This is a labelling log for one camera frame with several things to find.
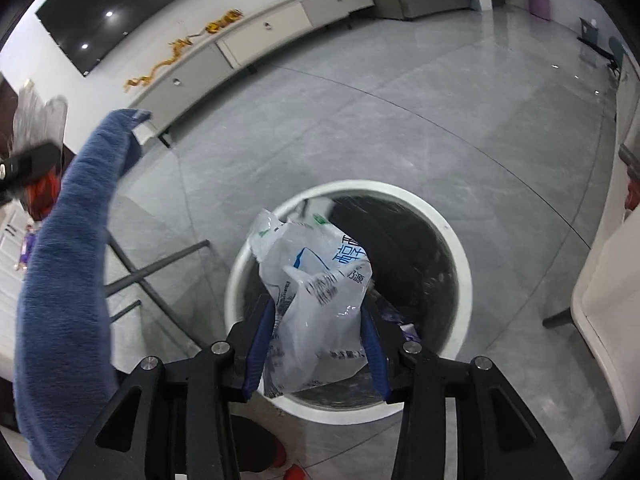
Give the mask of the white plastic bag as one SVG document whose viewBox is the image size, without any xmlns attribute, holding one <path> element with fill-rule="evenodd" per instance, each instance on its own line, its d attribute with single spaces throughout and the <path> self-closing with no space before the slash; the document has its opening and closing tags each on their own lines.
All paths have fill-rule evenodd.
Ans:
<svg viewBox="0 0 640 480">
<path fill-rule="evenodd" d="M 352 378 L 367 364 L 360 338 L 372 266 L 364 248 L 321 214 L 258 214 L 248 238 L 276 307 L 266 361 L 273 396 Z"/>
</svg>

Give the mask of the red orange chip bag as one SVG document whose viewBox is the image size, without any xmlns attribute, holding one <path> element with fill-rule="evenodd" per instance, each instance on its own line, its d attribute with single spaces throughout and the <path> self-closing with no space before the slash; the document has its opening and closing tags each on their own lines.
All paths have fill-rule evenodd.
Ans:
<svg viewBox="0 0 640 480">
<path fill-rule="evenodd" d="M 32 220 L 42 221 L 50 214 L 60 191 L 61 176 L 55 168 L 25 186 L 23 205 Z"/>
</svg>

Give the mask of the crumpled silver white wrapper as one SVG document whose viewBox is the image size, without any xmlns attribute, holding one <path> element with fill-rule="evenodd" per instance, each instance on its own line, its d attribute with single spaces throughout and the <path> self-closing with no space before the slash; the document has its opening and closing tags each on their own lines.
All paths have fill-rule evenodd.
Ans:
<svg viewBox="0 0 640 480">
<path fill-rule="evenodd" d="M 49 142 L 62 148 L 67 110 L 64 96 L 43 101 L 31 81 L 25 84 L 18 92 L 10 154 L 17 155 Z"/>
</svg>

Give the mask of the blue fluffy table cover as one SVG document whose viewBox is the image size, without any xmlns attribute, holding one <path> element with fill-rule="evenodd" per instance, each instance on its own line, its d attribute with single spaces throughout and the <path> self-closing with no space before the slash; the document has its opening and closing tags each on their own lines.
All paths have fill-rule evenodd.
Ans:
<svg viewBox="0 0 640 480">
<path fill-rule="evenodd" d="M 141 157 L 147 110 L 113 110 L 67 168 L 40 228 L 17 304 L 13 391 L 35 465 L 58 478 L 118 389 L 104 292 L 107 217 Z"/>
</svg>

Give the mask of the beige chair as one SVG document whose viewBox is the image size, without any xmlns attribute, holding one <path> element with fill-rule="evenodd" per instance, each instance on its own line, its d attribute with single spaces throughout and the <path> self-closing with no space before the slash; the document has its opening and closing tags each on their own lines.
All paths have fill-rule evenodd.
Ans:
<svg viewBox="0 0 640 480">
<path fill-rule="evenodd" d="M 627 439 L 639 418 L 639 209 L 630 209 L 630 165 L 639 160 L 639 69 L 623 57 L 615 150 L 602 217 L 570 307 L 544 326 L 573 323 L 610 387 Z"/>
</svg>

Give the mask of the white grey TV cabinet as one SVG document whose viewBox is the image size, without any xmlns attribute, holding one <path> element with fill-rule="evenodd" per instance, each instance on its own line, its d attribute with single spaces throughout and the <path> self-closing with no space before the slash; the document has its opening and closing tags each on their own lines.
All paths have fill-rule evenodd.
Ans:
<svg viewBox="0 0 640 480">
<path fill-rule="evenodd" d="M 148 128 L 164 133 L 179 117 L 241 70 L 373 0 L 280 0 L 200 42 L 130 103 L 148 110 Z"/>
</svg>

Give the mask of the golden dragon ornament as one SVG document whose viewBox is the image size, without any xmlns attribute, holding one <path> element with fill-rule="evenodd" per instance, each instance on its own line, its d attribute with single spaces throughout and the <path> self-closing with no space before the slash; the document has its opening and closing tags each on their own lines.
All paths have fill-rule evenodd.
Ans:
<svg viewBox="0 0 640 480">
<path fill-rule="evenodd" d="M 199 40 L 205 36 L 214 36 L 217 35 L 218 32 L 221 32 L 223 29 L 228 26 L 242 20 L 244 14 L 239 9 L 230 9 L 223 16 L 218 18 L 218 20 L 213 20 L 211 22 L 206 23 L 203 28 L 196 32 L 195 34 L 186 35 L 183 38 L 175 39 L 171 41 L 169 44 L 171 50 L 171 56 L 169 58 L 165 58 L 160 62 L 157 62 L 149 71 L 149 73 L 142 75 L 140 77 L 129 78 L 125 81 L 122 88 L 125 92 L 129 92 L 133 88 L 149 87 L 150 84 L 154 81 L 158 73 L 165 67 L 169 67 L 171 65 L 176 64 L 183 58 L 184 52 L 191 49 L 196 40 Z"/>
</svg>

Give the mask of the dark green small bin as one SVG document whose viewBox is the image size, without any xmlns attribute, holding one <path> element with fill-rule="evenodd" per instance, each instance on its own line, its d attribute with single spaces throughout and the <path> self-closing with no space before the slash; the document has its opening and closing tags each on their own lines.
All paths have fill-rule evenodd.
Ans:
<svg viewBox="0 0 640 480">
<path fill-rule="evenodd" d="M 599 27 L 598 22 L 592 18 L 586 20 L 580 19 L 580 35 L 579 40 L 584 44 L 590 44 L 590 46 L 597 46 L 599 43 Z"/>
</svg>

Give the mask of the purple stool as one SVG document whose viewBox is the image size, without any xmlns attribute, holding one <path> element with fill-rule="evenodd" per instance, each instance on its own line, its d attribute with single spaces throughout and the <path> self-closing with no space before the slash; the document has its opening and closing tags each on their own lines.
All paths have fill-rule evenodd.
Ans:
<svg viewBox="0 0 640 480">
<path fill-rule="evenodd" d="M 551 20 L 550 0 L 527 0 L 527 9 L 535 18 L 540 18 L 544 21 Z"/>
</svg>

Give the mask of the black table leg frame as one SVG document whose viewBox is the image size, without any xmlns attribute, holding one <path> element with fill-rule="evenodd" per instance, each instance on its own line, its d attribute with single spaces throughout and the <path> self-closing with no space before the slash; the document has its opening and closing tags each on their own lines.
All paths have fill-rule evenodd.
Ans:
<svg viewBox="0 0 640 480">
<path fill-rule="evenodd" d="M 166 318 L 168 318 L 168 320 L 172 324 L 174 324 L 178 328 L 178 330 L 183 333 L 184 336 L 187 336 L 190 341 L 196 344 L 199 349 L 203 349 L 206 345 L 206 342 L 198 335 L 195 335 L 192 330 L 188 330 L 186 326 L 184 326 L 180 322 L 178 316 L 173 310 L 171 310 L 171 307 L 168 306 L 168 303 L 148 282 L 148 277 L 160 270 L 167 268 L 171 264 L 186 258 L 187 256 L 195 254 L 201 249 L 209 248 L 210 241 L 201 240 L 200 242 L 193 244 L 187 248 L 183 248 L 178 252 L 174 252 L 167 257 L 154 261 L 153 263 L 150 263 L 143 268 L 137 268 L 132 263 L 130 258 L 122 249 L 122 246 L 118 244 L 118 241 L 115 240 L 114 235 L 110 231 L 107 231 L 107 246 L 111 248 L 111 251 L 114 252 L 115 257 L 124 266 L 128 274 L 123 278 L 119 278 L 114 282 L 108 283 L 104 287 L 105 296 L 107 296 L 107 298 L 110 298 L 111 296 L 114 296 L 131 286 L 139 286 L 142 289 L 142 292 L 144 292 L 145 295 L 154 302 L 154 304 L 160 309 L 160 312 L 162 312 L 163 315 L 165 315 Z"/>
</svg>

